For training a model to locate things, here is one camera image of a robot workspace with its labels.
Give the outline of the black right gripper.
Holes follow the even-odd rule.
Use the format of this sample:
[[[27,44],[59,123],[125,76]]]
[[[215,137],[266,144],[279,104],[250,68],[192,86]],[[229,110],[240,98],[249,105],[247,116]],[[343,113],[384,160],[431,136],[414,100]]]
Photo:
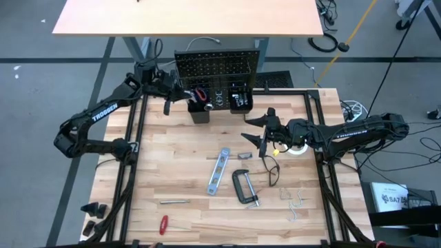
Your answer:
[[[288,148],[301,147],[306,144],[312,132],[312,124],[301,118],[291,119],[288,124],[283,125],[272,107],[269,107],[267,113],[262,117],[247,119],[245,122],[249,125],[265,128],[262,138],[251,134],[240,134],[257,149],[260,148],[260,157],[266,155],[267,143],[282,143],[286,144]]]

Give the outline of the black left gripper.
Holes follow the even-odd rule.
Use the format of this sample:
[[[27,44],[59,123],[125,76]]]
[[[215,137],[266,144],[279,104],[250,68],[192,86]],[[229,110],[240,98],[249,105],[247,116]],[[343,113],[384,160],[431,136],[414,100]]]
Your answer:
[[[159,83],[158,88],[160,95],[165,99],[165,104],[163,108],[163,113],[166,116],[170,115],[171,103],[179,102],[179,101],[193,101],[193,96],[185,97],[187,95],[193,95],[191,90],[186,90],[183,87],[180,87],[176,84],[176,78],[163,71],[158,71]]]

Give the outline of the grey torpedo level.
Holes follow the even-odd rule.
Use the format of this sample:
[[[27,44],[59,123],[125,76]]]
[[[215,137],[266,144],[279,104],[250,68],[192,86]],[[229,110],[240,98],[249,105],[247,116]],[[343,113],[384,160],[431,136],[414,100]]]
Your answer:
[[[220,154],[218,155],[216,164],[214,166],[214,170],[212,172],[211,178],[209,180],[209,184],[207,186],[207,194],[209,194],[210,196],[216,195],[223,172],[225,170],[225,166],[229,159],[230,152],[231,152],[230,148],[224,147],[220,151]]]

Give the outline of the red T-handle hex key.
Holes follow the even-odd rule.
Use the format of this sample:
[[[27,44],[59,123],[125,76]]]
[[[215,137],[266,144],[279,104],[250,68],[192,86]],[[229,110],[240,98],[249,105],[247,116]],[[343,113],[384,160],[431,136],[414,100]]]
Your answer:
[[[171,231],[190,231],[192,224],[188,220],[179,220],[172,218],[171,216],[164,215],[161,219],[159,226],[159,234],[165,235],[167,232]]]

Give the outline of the tall black pegboard bin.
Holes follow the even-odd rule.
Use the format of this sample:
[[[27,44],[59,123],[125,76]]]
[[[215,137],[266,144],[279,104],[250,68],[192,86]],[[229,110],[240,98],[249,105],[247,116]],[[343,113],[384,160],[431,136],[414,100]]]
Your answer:
[[[209,101],[209,97],[207,96],[206,102],[201,101],[201,103],[202,103],[202,107],[203,107],[203,110],[201,112],[189,112],[188,107],[187,107],[187,111],[190,113],[190,116],[195,124],[209,123],[209,112],[210,111],[204,110],[205,105],[208,103],[211,103]]]

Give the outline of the short black pegboard bin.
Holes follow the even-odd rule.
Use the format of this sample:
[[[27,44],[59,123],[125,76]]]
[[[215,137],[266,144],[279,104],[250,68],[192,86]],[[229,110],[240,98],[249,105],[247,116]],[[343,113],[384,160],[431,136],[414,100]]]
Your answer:
[[[239,94],[243,95],[243,99],[247,98],[248,100],[247,105],[243,103],[243,99],[238,98],[238,102],[237,103],[235,102],[235,99],[233,98],[232,95],[239,95]],[[239,90],[230,90],[228,97],[229,97],[230,112],[232,114],[248,114],[254,106],[253,94],[252,94],[252,90],[250,89],[245,88]]]

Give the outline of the black metal pegboard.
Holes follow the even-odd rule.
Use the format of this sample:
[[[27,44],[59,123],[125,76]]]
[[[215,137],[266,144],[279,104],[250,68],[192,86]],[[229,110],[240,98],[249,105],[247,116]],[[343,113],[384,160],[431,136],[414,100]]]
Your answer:
[[[256,69],[257,75],[257,67],[258,67],[258,59],[259,59],[260,51],[257,49],[248,49],[248,50],[201,50],[201,51],[193,51],[193,52],[176,52],[174,54],[176,60],[176,69],[177,71],[181,68],[189,68],[196,67],[198,65],[201,66],[213,66],[213,65],[225,65],[225,64],[245,64],[250,65]],[[250,87],[242,87],[242,88],[227,88],[227,89],[217,89],[223,91],[223,100],[224,104],[222,106],[217,106],[215,103],[215,89],[206,89],[201,88],[205,91],[205,93],[209,97],[209,101],[213,105],[213,110],[229,110],[229,91],[230,90],[239,90],[239,89],[250,89],[252,90],[256,82],[256,75],[254,78],[254,83]]]

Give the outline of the white tape roll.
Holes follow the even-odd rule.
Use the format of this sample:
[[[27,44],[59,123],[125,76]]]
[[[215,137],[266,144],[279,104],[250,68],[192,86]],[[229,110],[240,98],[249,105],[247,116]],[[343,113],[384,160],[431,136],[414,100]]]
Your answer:
[[[284,144],[283,147],[284,147],[284,150],[292,156],[300,156],[300,155],[304,154],[309,148],[307,145],[304,145],[302,147],[293,146],[291,148],[288,148],[288,146],[286,144]]]

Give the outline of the black framed safety glasses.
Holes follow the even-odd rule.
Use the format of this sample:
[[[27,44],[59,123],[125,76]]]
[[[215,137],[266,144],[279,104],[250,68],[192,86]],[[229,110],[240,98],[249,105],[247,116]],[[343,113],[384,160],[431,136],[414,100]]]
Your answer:
[[[269,186],[274,187],[280,178],[280,165],[274,157],[269,155],[265,155],[262,162],[269,176]]]

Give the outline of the black perforated metal panel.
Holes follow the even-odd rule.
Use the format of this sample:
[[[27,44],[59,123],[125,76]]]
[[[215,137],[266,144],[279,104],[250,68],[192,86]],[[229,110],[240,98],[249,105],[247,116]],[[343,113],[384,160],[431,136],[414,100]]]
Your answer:
[[[255,88],[292,88],[290,71],[260,72],[256,75]]]

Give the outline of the light wood desk grey legs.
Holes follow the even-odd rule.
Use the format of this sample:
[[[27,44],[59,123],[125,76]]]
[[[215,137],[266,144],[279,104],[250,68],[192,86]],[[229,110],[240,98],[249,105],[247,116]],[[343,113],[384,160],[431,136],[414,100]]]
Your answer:
[[[253,37],[259,70],[270,38],[323,35],[315,0],[67,0],[52,32],[122,37],[137,61],[137,37]]]

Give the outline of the white power strip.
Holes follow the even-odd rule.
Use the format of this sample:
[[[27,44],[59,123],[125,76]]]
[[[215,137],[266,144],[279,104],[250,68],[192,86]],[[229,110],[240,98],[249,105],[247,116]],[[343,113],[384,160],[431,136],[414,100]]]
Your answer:
[[[349,111],[349,112],[346,111],[343,114],[345,121],[349,123],[355,121],[357,118],[362,116],[362,112],[353,112],[353,111]]]

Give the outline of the white printed cardboard box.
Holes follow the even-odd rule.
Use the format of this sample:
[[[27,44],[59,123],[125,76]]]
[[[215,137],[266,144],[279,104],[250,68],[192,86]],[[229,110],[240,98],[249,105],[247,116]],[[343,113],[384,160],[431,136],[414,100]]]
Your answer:
[[[406,185],[395,183],[370,183],[377,212],[397,211],[408,207]]]

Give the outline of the black shelf cart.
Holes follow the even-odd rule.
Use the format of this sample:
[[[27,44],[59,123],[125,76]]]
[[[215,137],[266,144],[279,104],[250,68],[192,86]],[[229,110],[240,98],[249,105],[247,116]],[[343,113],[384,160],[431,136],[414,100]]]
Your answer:
[[[397,211],[377,212],[370,184],[364,190],[373,227],[406,229],[412,234],[441,237],[441,205],[433,190],[407,188],[408,207]]]

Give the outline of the grey rolling cart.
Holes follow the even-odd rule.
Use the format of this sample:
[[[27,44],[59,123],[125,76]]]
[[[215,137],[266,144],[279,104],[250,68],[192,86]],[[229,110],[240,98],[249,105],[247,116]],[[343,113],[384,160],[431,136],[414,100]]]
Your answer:
[[[396,23],[397,30],[406,30],[414,16],[418,16],[429,4],[433,3],[441,13],[441,0],[393,0],[397,7],[400,20]]]

